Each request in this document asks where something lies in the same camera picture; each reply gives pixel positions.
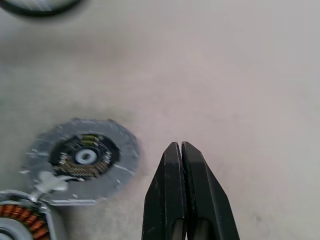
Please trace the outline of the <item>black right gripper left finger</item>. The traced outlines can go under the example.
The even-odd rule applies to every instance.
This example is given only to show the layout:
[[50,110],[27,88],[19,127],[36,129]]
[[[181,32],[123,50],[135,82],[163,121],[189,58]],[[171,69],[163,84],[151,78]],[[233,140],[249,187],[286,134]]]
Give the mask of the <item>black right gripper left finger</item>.
[[185,240],[186,189],[179,144],[165,149],[144,199],[141,240]]

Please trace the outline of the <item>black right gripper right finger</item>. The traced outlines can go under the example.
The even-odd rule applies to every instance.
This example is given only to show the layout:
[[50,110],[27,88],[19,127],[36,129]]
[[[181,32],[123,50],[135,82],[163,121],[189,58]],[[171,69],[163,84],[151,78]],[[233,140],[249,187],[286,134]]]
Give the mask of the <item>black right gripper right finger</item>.
[[240,240],[229,199],[203,154],[181,146],[185,172],[188,240]]

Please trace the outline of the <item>grey round motor lid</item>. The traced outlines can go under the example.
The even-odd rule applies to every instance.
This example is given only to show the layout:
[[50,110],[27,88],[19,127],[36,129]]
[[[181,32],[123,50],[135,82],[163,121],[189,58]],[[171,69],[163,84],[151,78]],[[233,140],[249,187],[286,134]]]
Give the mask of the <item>grey round motor lid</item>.
[[136,137],[113,120],[72,119],[36,137],[22,172],[32,202],[91,205],[121,190],[136,174]]

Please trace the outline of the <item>grey motor housing copper windings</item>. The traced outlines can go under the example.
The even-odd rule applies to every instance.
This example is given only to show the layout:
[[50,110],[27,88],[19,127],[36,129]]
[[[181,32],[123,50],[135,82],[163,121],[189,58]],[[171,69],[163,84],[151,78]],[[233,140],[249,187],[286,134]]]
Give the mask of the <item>grey motor housing copper windings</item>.
[[39,205],[23,194],[0,191],[0,240],[52,240]]

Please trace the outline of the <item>black spoked rotor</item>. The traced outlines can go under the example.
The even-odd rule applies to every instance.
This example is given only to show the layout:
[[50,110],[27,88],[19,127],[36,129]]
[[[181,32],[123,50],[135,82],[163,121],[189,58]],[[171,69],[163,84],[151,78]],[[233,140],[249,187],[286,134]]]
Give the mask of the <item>black spoked rotor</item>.
[[68,13],[86,0],[0,0],[4,11],[27,18],[50,18]]

